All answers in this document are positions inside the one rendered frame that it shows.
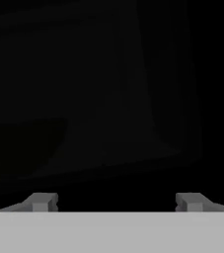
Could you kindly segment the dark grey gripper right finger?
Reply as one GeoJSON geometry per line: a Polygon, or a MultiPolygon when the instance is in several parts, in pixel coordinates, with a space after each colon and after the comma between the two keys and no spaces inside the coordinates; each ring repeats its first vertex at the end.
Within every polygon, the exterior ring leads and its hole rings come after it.
{"type": "Polygon", "coordinates": [[[224,206],[211,202],[201,193],[176,193],[176,211],[224,211],[224,206]]]}

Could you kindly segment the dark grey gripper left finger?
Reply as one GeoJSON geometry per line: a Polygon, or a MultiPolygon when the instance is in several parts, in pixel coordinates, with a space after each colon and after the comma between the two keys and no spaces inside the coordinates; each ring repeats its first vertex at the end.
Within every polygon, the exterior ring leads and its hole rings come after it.
{"type": "Polygon", "coordinates": [[[58,211],[56,193],[33,193],[23,202],[5,207],[0,211],[58,211]]]}

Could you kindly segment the black microwave oven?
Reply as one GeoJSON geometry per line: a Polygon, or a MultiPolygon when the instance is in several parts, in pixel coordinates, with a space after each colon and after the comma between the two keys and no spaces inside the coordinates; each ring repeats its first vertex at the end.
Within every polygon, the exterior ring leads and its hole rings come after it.
{"type": "Polygon", "coordinates": [[[0,194],[201,155],[187,0],[0,0],[0,194]]]}

